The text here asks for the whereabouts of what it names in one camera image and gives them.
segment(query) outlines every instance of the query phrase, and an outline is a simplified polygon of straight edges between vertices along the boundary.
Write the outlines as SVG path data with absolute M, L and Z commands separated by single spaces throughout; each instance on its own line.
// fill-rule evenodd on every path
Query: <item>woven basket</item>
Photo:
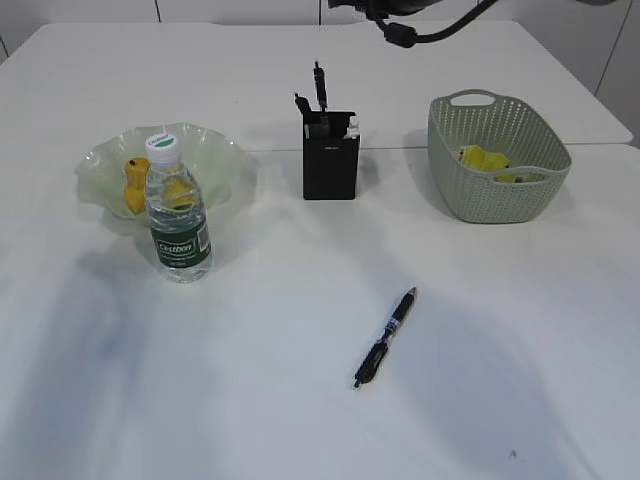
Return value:
M 488 105 L 454 105 L 464 95 L 484 95 Z M 437 98 L 429 111 L 431 171 L 455 216 L 470 223 L 520 223 L 538 216 L 562 186 L 571 157 L 558 136 L 525 102 L 486 90 Z M 462 165 L 460 148 L 479 145 L 501 152 L 510 168 L 480 172 Z M 533 181 L 505 183 L 501 175 L 527 174 Z

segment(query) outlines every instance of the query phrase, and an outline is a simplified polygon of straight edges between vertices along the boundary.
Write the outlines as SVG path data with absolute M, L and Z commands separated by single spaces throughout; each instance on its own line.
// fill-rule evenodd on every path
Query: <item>pen holder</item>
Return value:
M 309 112 L 303 121 L 304 199 L 353 200 L 360 149 L 356 114 Z

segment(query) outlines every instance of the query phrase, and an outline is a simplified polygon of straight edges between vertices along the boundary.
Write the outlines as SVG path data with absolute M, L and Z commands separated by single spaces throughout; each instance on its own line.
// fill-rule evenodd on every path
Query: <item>water bottle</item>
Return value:
M 175 136 L 154 135 L 145 146 L 151 161 L 147 212 L 160 269 L 175 282 L 193 282 L 213 264 L 202 191 L 182 162 Z

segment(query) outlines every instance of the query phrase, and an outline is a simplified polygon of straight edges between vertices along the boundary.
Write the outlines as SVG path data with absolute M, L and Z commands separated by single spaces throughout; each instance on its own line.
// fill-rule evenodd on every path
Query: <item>wavy glass bowl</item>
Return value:
M 137 127 L 94 147 L 75 170 L 80 200 L 146 224 L 147 214 L 134 215 L 124 201 L 124 166 L 134 157 L 146 157 L 145 140 L 163 132 L 180 140 L 185 165 L 196 177 L 207 209 L 229 200 L 247 154 L 221 133 L 189 123 Z

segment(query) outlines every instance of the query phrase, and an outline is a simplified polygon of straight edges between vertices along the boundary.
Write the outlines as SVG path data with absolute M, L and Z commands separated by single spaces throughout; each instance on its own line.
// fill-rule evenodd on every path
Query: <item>black pen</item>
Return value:
M 414 300 L 418 294 L 418 290 L 413 287 L 409 290 L 404 297 L 402 297 L 402 301 L 398 308 L 393 312 L 391 318 L 387 322 L 387 325 L 384 327 L 384 333 L 378 339 L 371 350 L 369 350 L 369 354 L 360 365 L 360 368 L 356 372 L 355 375 L 355 383 L 353 384 L 353 388 L 357 389 L 360 385 L 364 383 L 369 383 L 376 376 L 378 371 L 378 367 L 382 363 L 385 355 L 389 351 L 389 344 L 391 343 L 391 339 L 396 334 L 404 319 L 407 317 L 407 313 L 409 313 L 409 309 L 413 305 Z
M 298 110 L 300 110 L 300 113 L 303 116 L 311 113 L 311 106 L 309 105 L 309 100 L 307 100 L 305 97 L 301 97 L 297 93 L 294 93 L 294 95 L 296 96 L 296 105 L 298 106 Z
M 316 95 L 318 96 L 318 103 L 320 109 L 323 112 L 327 111 L 327 87 L 324 82 L 324 70 L 320 64 L 316 61 L 316 66 L 313 69 L 313 78 L 316 81 Z

